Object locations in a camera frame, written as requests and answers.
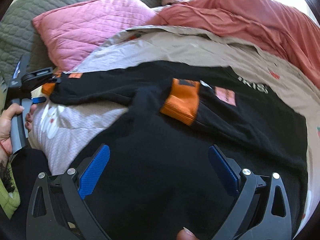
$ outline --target green sleeve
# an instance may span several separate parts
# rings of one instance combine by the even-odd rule
[[[12,183],[14,185],[14,191],[8,193],[2,181],[0,180],[0,205],[6,213],[6,215],[8,216],[8,218],[11,219],[13,213],[17,210],[18,206],[20,205],[20,195],[13,177],[10,163],[8,164],[8,169],[12,178]]]

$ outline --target gray quilt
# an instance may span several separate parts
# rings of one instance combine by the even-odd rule
[[[54,67],[48,58],[47,48],[34,30],[31,20],[46,11],[86,0],[17,0],[0,22],[0,83],[12,77],[15,66],[25,52],[31,52],[29,71]],[[161,5],[161,0],[142,0],[149,7]]]

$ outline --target bracelet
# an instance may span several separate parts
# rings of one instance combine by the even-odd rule
[[[6,155],[8,157],[10,157],[10,154],[7,152],[7,150],[4,148],[4,146],[2,145],[2,142],[0,142],[0,146],[2,147],[2,149],[4,150],[4,152],[6,153]]]

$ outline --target red blanket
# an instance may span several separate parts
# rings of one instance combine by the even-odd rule
[[[254,43],[298,68],[320,88],[320,28],[272,0],[192,0],[163,9],[147,24],[208,30]]]

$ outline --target fingernail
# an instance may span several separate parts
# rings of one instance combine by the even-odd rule
[[[183,227],[183,229],[188,235],[195,236],[189,229],[187,229],[185,227]]]

